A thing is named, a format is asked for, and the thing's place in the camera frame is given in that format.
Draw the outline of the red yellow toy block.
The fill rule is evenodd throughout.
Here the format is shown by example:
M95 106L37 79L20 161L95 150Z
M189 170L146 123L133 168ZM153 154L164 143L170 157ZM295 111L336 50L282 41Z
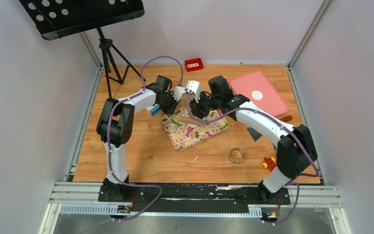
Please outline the red yellow toy block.
M264 157L263 162L261 163L261 167L263 169L273 171L277 166L276 162L277 161L274 157Z

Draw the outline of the flat white dough wrapper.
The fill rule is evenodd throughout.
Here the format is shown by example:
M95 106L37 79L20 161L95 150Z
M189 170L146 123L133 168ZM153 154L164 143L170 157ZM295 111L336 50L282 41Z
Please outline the flat white dough wrapper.
M252 91L251 96L254 100L261 100L263 98L263 93L261 91Z

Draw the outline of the black music stand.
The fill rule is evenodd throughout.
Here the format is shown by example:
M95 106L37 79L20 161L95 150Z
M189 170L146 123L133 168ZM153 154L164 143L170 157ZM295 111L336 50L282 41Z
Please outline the black music stand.
M129 69L140 75L113 40L105 37L102 27L142 17L145 9L141 0L22 0L20 3L45 40L97 31L109 96L112 95L110 81L123 84Z

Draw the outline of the wooden rolling pin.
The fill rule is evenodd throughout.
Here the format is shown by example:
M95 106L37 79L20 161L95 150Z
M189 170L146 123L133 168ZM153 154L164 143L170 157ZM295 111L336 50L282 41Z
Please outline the wooden rolling pin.
M181 115L180 121L184 123L192 123L196 125L205 125L206 123L203 123L202 121L197 121L195 118L188 116L188 115Z

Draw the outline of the white dough ball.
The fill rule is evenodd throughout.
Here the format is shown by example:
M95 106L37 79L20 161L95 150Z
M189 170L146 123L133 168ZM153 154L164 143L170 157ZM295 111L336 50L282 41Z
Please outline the white dough ball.
M198 127L198 125L196 125L196 124L192 124L192 123L187 123L187 125L188 125L189 127L191 127L191 128L196 128L196 127Z

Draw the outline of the white and blue toy block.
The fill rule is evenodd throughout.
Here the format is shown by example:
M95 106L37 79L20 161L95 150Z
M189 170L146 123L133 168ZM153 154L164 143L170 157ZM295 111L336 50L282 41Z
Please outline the white and blue toy block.
M152 105L152 106L148 106L146 107L146 110L152 115L156 115L158 112L160 112L161 108L158 104L155 104L155 105Z

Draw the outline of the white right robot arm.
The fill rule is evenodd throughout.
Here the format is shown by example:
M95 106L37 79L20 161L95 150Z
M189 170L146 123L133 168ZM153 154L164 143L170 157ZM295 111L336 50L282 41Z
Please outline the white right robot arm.
M234 94L222 76L212 78L208 84L210 93L203 91L198 81L189 80L186 84L186 93L194 96L188 111L197 121L204 122L211 110L220 110L223 117L229 116L256 130L276 149L276 167L259 184L262 202L272 203L278 191L297 177L305 176L309 166L315 170L313 177L320 175L315 165L316 147L307 126L296 127L268 114L246 96Z

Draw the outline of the pink tray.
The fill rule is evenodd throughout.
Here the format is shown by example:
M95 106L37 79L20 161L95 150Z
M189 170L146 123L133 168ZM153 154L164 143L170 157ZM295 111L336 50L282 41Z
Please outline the pink tray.
M287 103L262 71L232 78L229 84L236 94L249 98L257 107L272 116L285 114L289 110Z

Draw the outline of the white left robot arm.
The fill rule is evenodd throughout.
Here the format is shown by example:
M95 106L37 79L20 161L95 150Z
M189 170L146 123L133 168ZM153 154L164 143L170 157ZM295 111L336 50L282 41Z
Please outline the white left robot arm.
M144 85L131 96L105 101L96 128L107 152L108 172L101 187L103 194L110 193L117 201L129 197L126 144L132 135L134 116L155 104L164 113L174 114L185 89L182 85L171 88L171 84L169 78L158 76L154 83Z

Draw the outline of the floral yellow tray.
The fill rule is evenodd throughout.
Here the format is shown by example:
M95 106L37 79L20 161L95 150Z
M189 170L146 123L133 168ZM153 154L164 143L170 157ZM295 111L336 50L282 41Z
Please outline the floral yellow tray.
M220 110L210 111L209 115L205 117L207 123L198 125L196 128L191 128L186 123L181 122L181 115L189 116L186 107L177 109L173 115L163 115L160 118L170 142L177 151L185 150L229 128L229 122L226 118L219 118L222 115ZM218 121L208 123L208 121L214 119L218 119Z

